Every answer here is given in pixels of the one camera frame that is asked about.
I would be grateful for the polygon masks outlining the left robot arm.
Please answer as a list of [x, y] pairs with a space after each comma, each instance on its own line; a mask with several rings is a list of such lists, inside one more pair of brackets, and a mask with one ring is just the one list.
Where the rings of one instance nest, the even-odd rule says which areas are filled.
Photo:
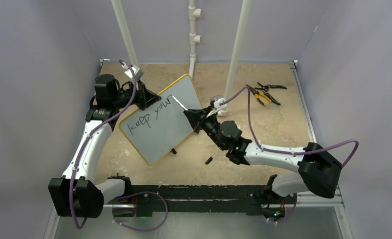
[[141, 80], [121, 85], [111, 74], [99, 75], [94, 87], [77, 151], [61, 177], [52, 178], [48, 185], [56, 213], [61, 217], [97, 218], [108, 202], [116, 199], [126, 204], [132, 200], [129, 177], [111, 176], [95, 185], [96, 168], [119, 113], [131, 105], [145, 110], [161, 100]]

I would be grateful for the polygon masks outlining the black marker cap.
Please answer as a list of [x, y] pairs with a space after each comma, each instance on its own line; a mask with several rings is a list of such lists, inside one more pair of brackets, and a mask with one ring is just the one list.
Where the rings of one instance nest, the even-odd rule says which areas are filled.
[[211, 163], [213, 160], [213, 157], [209, 157], [208, 160], [205, 162], [206, 165], [208, 165], [209, 163]]

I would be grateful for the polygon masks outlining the black whiteboard marker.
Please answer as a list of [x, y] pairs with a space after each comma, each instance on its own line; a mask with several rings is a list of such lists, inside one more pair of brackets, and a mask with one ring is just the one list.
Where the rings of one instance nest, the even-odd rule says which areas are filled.
[[178, 105], [184, 110], [187, 111], [188, 109], [174, 96], [171, 95], [171, 97], [178, 103]]

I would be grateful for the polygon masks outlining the yellow framed whiteboard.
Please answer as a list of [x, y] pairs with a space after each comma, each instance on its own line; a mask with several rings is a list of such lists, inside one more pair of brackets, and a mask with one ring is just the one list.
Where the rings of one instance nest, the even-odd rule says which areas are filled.
[[193, 132], [184, 110], [171, 95], [187, 109], [202, 108], [188, 74], [174, 81], [159, 95], [160, 101], [144, 111], [137, 109], [119, 123], [120, 131], [150, 166], [155, 165]]

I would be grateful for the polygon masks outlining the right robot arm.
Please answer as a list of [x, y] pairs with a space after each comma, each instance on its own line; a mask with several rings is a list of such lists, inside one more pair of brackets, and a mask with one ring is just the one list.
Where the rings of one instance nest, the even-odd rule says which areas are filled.
[[242, 137], [242, 131], [233, 120], [219, 123], [216, 115], [209, 115], [208, 109], [190, 109], [183, 113], [193, 131], [203, 130], [234, 164], [267, 165], [292, 171], [287, 176], [270, 177], [264, 189], [269, 202], [304, 191], [328, 199], [335, 196], [342, 164], [321, 145], [310, 142], [306, 147], [266, 149], [265, 145]]

